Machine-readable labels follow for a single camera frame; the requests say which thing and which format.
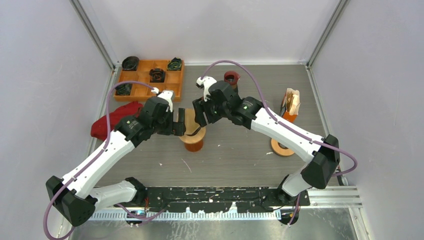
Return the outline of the orange glass carafe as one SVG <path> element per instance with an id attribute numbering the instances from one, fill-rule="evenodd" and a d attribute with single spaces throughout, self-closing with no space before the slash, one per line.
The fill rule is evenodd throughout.
<path id="1" fill-rule="evenodd" d="M 193 152 L 193 153 L 200 151 L 203 148 L 203 146 L 204 146 L 204 141 L 203 140 L 200 140 L 200 141 L 198 141 L 196 143 L 186 143 L 186 142 L 184 143 L 185 149 L 187 151 Z"/>

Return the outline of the orange coffee filter box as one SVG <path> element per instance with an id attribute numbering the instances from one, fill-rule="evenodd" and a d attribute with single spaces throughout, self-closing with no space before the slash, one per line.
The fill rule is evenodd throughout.
<path id="1" fill-rule="evenodd" d="M 280 105 L 279 115 L 283 119 L 293 123 L 299 114 L 300 105 L 300 91 L 287 88 Z"/>

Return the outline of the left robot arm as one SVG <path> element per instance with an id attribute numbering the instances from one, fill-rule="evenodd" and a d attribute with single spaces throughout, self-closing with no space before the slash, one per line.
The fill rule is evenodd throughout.
<path id="1" fill-rule="evenodd" d="M 73 227 L 109 206 L 131 203 L 138 207 L 146 203 L 147 188 L 134 177 L 106 187 L 95 186 L 113 165 L 153 134 L 184 134 L 184 117 L 173 121 L 173 99 L 171 90 L 150 97 L 139 114 L 123 117 L 109 138 L 78 167 L 62 178 L 52 176 L 46 181 L 52 205 Z"/>

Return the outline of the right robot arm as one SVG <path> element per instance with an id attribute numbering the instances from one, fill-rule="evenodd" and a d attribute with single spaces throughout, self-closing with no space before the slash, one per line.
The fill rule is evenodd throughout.
<path id="1" fill-rule="evenodd" d="M 220 119 L 264 134 L 294 151 L 305 165 L 296 173 L 285 177 L 277 192 L 283 205 L 291 205 L 300 192 L 309 188 L 325 189 L 340 162 L 336 151 L 339 140 L 328 135 L 322 137 L 294 125 L 264 106 L 254 97 L 240 98 L 229 83 L 212 77 L 198 78 L 196 86 L 203 96 L 192 102 L 195 122 L 201 127 Z"/>

